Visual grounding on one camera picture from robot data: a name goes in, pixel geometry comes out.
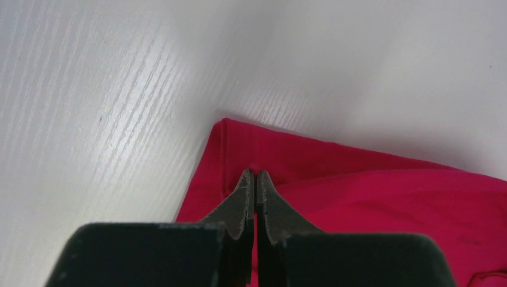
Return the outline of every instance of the red fabric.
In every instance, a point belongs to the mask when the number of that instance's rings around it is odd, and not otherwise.
[[[247,167],[267,170],[278,192],[325,231],[427,234],[459,286],[507,286],[505,181],[226,118],[211,131],[176,221],[202,219]]]

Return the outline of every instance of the white wood-grain surface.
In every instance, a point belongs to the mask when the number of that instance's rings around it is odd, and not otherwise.
[[[0,7],[0,286],[81,224],[171,221],[224,116],[507,179],[506,1]]]

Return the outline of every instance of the cloth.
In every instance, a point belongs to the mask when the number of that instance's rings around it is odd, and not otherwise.
[[[505,181],[225,118],[211,131],[176,221],[201,220],[247,167],[267,170],[278,192],[325,231],[426,234],[458,286],[507,286]]]

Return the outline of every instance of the pink fabric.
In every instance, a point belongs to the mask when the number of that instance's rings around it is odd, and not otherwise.
[[[459,286],[507,286],[505,181],[226,118],[211,131],[177,221],[202,219],[247,167],[267,170],[278,192],[325,231],[427,234]]]

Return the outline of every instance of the white table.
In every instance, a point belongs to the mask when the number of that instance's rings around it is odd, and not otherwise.
[[[502,0],[2,0],[0,286],[171,221],[224,116],[507,179]]]

